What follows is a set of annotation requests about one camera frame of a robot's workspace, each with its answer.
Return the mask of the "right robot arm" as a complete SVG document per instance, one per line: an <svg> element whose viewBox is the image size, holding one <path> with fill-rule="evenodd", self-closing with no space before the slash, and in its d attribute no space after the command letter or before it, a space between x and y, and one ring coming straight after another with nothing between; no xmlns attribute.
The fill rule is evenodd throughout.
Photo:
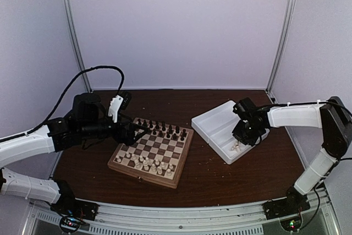
<svg viewBox="0 0 352 235"><path fill-rule="evenodd" d="M240 120L232 134L244 145L257 145L271 128L309 127L322 130L320 151L287 190L287 197L282 201L285 213L293 214L303 205L303 197L335 168L351 145L351 111L338 96L326 101L263 106L256 106L247 97L235 103L233 112Z"/></svg>

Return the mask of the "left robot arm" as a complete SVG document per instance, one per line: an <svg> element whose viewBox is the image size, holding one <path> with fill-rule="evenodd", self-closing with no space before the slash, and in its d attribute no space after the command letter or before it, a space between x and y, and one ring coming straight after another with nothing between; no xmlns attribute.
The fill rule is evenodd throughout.
<svg viewBox="0 0 352 235"><path fill-rule="evenodd" d="M79 211L79 203L65 181L43 180L15 173L7 165L32 156L61 152L87 140L113 138L127 146L148 133L121 114L130 101L130 94L116 95L109 108L96 94L74 97L72 109L64 116L49 119L33 132L24 132L1 139L1 194L36 199L58 206L67 215Z"/></svg>

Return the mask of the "white tall piece carried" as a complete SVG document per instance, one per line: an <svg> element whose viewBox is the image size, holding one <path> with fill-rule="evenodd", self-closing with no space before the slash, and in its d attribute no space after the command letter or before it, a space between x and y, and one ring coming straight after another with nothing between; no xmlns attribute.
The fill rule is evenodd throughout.
<svg viewBox="0 0 352 235"><path fill-rule="evenodd" d="M150 170L150 160L148 157L146 157L143 161L143 165L144 165L144 170L146 172L148 172Z"/></svg>

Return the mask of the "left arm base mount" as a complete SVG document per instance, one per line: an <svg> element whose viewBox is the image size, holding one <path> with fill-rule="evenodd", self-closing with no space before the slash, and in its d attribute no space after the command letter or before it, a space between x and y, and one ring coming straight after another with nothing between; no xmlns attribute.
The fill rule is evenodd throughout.
<svg viewBox="0 0 352 235"><path fill-rule="evenodd" d="M54 182L59 189L57 202L51 204L54 211L83 220L95 220L98 212L97 203L77 199L66 181L54 180Z"/></svg>

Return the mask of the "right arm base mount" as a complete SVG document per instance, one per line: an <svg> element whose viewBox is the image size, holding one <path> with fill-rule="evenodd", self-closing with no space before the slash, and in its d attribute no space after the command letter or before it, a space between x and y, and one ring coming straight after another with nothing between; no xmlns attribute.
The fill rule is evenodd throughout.
<svg viewBox="0 0 352 235"><path fill-rule="evenodd" d="M287 190L285 198L268 200L262 206L268 220L298 214L300 210L310 209L307 195L300 194L294 187Z"/></svg>

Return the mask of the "white rook corner piece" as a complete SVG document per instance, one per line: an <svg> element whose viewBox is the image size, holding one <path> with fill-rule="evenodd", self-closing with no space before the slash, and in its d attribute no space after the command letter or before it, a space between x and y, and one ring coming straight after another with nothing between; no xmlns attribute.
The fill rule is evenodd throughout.
<svg viewBox="0 0 352 235"><path fill-rule="evenodd" d="M119 156L117 156L114 161L116 163L121 163L122 159Z"/></svg>

